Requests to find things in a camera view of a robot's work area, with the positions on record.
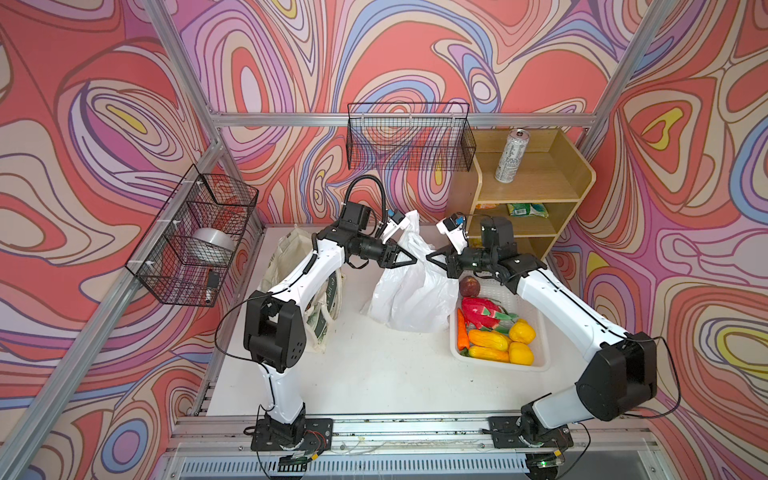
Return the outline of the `white plastic grocery bag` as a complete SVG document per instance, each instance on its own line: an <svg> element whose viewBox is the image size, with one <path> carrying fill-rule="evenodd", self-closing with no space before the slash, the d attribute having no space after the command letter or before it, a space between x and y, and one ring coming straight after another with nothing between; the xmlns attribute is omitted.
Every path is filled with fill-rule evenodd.
<svg viewBox="0 0 768 480"><path fill-rule="evenodd" d="M426 260L434 251L420 232L420 215L412 210L397 245L414 255L417 262L381 274L370 300L361 313L392 330L409 333L435 333L449 327L459 296L459 281L450 279Z"/></svg>

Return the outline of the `cream canvas tote bag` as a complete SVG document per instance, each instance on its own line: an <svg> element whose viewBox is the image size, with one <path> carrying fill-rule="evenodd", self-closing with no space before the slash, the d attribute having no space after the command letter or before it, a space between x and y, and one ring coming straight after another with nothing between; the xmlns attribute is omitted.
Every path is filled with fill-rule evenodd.
<svg viewBox="0 0 768 480"><path fill-rule="evenodd" d="M279 240L258 289L268 291L282 282L311 251L311 234L294 227ZM314 353L324 354L326 351L327 337L341 310L342 283L343 275L337 270L323 282L304 311L307 349Z"/></svg>

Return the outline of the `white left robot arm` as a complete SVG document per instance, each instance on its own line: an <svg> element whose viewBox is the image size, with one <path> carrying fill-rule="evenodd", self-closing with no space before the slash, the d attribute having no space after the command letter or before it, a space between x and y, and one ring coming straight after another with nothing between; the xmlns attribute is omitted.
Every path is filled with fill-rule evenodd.
<svg viewBox="0 0 768 480"><path fill-rule="evenodd" d="M246 302L243 348L259 364L270 387L269 420L293 425L305 402L289 370L307 346L304 313L331 274L350 258L373 261L384 269L417 263L417 257L392 239L381 240L357 230L326 227L313 236L312 251L287 277L267 292L255 291Z"/></svg>

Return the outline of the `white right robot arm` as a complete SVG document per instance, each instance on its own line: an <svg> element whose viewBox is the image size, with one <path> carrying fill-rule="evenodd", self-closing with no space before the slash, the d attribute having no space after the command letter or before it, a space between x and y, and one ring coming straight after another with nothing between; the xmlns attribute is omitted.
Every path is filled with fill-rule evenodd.
<svg viewBox="0 0 768 480"><path fill-rule="evenodd" d="M539 310L575 346L586 367L570 387L525 405L523 424L548 431L568 423L616 417L657 394L657 346L647 334L630 333L605 319L565 287L538 258L509 248L448 245L427 260L450 278L487 273Z"/></svg>

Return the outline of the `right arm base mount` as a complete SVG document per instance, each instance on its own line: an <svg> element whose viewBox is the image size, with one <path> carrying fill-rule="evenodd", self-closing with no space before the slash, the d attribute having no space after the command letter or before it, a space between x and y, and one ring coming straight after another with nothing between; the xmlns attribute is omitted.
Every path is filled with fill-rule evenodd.
<svg viewBox="0 0 768 480"><path fill-rule="evenodd" d="M492 416L488 427L482 430L490 435L495 448L531 448L567 450L574 445L566 426L548 429L529 414L519 416Z"/></svg>

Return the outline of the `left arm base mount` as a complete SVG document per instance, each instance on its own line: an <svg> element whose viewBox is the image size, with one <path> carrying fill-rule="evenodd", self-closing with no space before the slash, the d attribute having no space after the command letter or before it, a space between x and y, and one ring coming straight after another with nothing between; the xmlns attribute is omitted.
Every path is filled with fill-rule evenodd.
<svg viewBox="0 0 768 480"><path fill-rule="evenodd" d="M269 416L259 419L253 428L250 449L256 452L324 452L332 446L334 421L329 417L298 418L283 424Z"/></svg>

